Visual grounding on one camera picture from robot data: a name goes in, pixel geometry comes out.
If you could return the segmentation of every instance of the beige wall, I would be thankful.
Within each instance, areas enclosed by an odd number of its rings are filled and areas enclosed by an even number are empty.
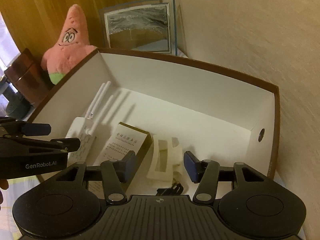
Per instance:
[[[179,44],[190,58],[280,87],[277,169],[307,207],[307,239],[318,240],[320,0],[177,0],[177,7]]]

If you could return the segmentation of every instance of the round black pad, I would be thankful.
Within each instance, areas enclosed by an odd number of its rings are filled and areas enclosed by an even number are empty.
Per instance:
[[[224,195],[218,211],[227,226],[249,238],[297,234],[306,208],[295,194],[273,183],[245,182]]]
[[[19,228],[38,238],[65,238],[84,231],[100,214],[99,199],[71,181],[40,184],[17,199],[12,214]]]
[[[283,210],[281,200],[269,195],[257,195],[247,200],[247,208],[259,216],[271,217]]]
[[[36,204],[37,210],[48,216],[56,216],[68,212],[73,205],[71,198],[60,195],[52,194],[40,198]]]

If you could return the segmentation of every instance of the plush toy eye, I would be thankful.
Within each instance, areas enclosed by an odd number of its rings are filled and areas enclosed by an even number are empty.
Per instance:
[[[69,33],[66,33],[66,34],[63,36],[62,42],[67,42],[68,39],[69,39]]]
[[[68,42],[72,42],[75,39],[75,34],[74,33],[70,33]]]

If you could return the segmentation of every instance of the pink starfish plush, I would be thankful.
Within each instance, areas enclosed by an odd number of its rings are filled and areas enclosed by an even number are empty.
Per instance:
[[[69,8],[59,40],[42,57],[41,66],[57,84],[72,68],[97,47],[90,45],[87,21],[82,8]]]

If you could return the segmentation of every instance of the green plush shorts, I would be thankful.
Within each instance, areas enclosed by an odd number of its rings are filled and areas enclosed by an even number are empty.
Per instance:
[[[49,74],[49,77],[50,77],[50,80],[53,84],[58,84],[59,81],[65,76],[66,74],[62,74],[62,73],[52,73],[52,74]]]

